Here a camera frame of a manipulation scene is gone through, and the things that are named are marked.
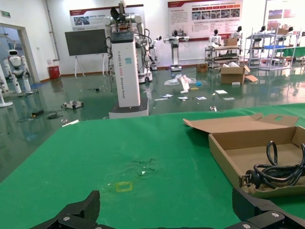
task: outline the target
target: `cardboard box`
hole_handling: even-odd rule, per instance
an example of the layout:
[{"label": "cardboard box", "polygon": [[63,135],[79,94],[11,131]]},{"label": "cardboard box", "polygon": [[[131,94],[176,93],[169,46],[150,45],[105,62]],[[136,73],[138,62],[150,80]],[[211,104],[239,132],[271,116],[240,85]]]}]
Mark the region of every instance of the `cardboard box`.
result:
[{"label": "cardboard box", "polygon": [[278,29],[277,35],[287,35],[289,30]]},{"label": "cardboard box", "polygon": [[221,68],[221,83],[232,84],[239,82],[244,83],[245,74],[249,73],[250,69],[247,66],[233,67],[233,68]]},{"label": "cardboard box", "polygon": [[209,65],[207,63],[196,64],[196,69],[198,73],[207,73]]},{"label": "cardboard box", "polygon": [[225,46],[237,46],[237,38],[224,39]]},{"label": "cardboard box", "polygon": [[254,185],[246,185],[247,170],[253,170],[256,164],[270,165],[266,146],[271,140],[276,143],[280,166],[301,163],[302,150],[299,147],[305,143],[305,129],[294,126],[297,120],[295,116],[270,114],[263,117],[254,114],[197,121],[184,119],[184,122],[209,133],[210,151],[234,187],[241,187],[254,197],[269,198],[305,193],[305,177],[291,187],[271,189],[261,185],[255,189]]}]

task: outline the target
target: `black power cable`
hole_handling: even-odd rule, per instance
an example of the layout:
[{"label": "black power cable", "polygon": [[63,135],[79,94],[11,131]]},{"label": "black power cable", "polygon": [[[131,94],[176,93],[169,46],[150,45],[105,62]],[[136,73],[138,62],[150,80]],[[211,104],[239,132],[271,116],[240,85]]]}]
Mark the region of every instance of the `black power cable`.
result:
[{"label": "black power cable", "polygon": [[[270,148],[274,150],[274,160],[271,157]],[[287,186],[294,186],[300,177],[305,175],[305,145],[301,144],[303,158],[299,165],[295,166],[278,166],[277,165],[277,148],[273,141],[270,141],[266,148],[267,158],[271,165],[255,165],[254,170],[248,170],[246,175],[250,175],[249,181],[255,184],[255,188],[259,188],[261,184],[265,184],[270,188],[278,186],[271,182],[287,183]]]}]

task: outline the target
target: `yellow tape mark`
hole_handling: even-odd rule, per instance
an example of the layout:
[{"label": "yellow tape mark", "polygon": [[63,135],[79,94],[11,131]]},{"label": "yellow tape mark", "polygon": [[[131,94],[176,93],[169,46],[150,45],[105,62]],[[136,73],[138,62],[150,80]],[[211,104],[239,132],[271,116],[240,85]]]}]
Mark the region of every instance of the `yellow tape mark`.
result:
[{"label": "yellow tape mark", "polygon": [[115,189],[117,192],[130,192],[132,191],[132,182],[130,181],[123,181],[115,184]]}]

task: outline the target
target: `green tablecloth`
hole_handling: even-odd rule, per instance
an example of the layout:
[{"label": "green tablecloth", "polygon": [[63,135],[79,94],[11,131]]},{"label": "green tablecloth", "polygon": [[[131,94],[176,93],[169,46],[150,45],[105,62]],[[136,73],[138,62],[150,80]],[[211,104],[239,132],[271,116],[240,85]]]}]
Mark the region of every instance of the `green tablecloth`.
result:
[{"label": "green tablecloth", "polygon": [[[284,51],[283,57],[293,56],[293,54],[294,54],[294,48],[284,49],[282,51]],[[305,47],[296,47],[295,48],[295,57],[302,57],[302,56],[305,56]]]},{"label": "green tablecloth", "polygon": [[[232,186],[211,156],[207,134],[182,119],[298,115],[305,104],[225,112],[83,121],[58,130],[0,184],[1,228],[25,229],[66,204],[101,192],[98,222],[114,228],[224,228],[238,222]],[[305,197],[275,198],[305,218]]]}]

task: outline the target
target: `poster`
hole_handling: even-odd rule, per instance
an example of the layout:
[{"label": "poster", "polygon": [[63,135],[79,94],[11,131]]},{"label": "poster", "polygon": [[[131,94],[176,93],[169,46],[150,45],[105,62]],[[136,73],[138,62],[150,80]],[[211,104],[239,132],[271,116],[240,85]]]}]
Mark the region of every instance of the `poster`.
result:
[{"label": "poster", "polygon": [[267,31],[276,30],[280,24],[281,29],[293,27],[294,31],[300,31],[303,26],[303,9],[298,0],[267,0],[265,26]]},{"label": "poster", "polygon": [[[105,17],[110,17],[112,7],[71,10],[70,19],[73,31],[81,30],[97,30],[105,29],[103,20]],[[144,5],[130,5],[125,8],[125,15],[138,14],[142,17],[142,22],[145,27]]]},{"label": "poster", "polygon": [[205,41],[218,29],[222,39],[241,25],[243,0],[189,0],[168,2],[169,35],[177,30],[190,41]]}]

